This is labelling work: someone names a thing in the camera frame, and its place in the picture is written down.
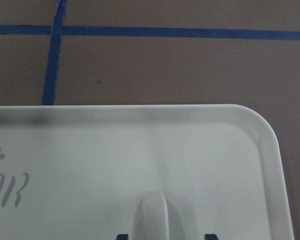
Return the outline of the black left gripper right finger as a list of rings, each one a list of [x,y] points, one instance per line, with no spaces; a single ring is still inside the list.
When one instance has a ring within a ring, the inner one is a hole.
[[[207,233],[204,235],[204,240],[219,240],[219,238],[214,233]]]

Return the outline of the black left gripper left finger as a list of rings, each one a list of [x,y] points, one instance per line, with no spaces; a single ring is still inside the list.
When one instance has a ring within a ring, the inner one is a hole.
[[[127,233],[125,233],[125,234],[118,234],[116,236],[116,240],[129,240],[129,235]]]

